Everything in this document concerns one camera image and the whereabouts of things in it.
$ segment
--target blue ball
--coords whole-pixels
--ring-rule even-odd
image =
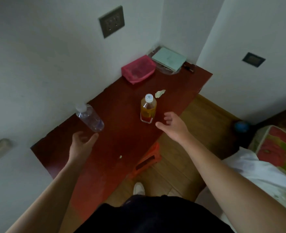
[[[234,128],[238,133],[246,133],[250,129],[250,125],[245,121],[239,121],[235,123]]]

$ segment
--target plastic bottle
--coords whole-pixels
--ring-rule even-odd
[[[152,94],[147,94],[141,100],[141,121],[151,123],[156,114],[157,101]]]
[[[88,104],[77,104],[77,117],[80,118],[92,131],[100,132],[104,128],[102,119],[98,116],[91,105]]]

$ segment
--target person's left hand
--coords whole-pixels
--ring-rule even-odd
[[[76,132],[73,134],[73,141],[70,147],[70,156],[68,163],[76,163],[84,165],[89,157],[94,143],[97,141],[99,134],[95,133],[86,143],[82,141],[83,132]]]

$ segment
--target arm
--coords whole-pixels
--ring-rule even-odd
[[[189,154],[216,201],[237,232],[286,232],[286,208],[234,172],[205,148],[173,112],[156,126]]]
[[[98,139],[96,133],[83,143],[80,135],[81,132],[73,135],[69,160],[65,167],[7,233],[59,231],[77,179]]]

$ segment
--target forearm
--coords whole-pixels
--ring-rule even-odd
[[[180,142],[238,232],[286,232],[286,209],[193,136]]]
[[[7,233],[58,232],[81,168],[74,162],[67,163]]]

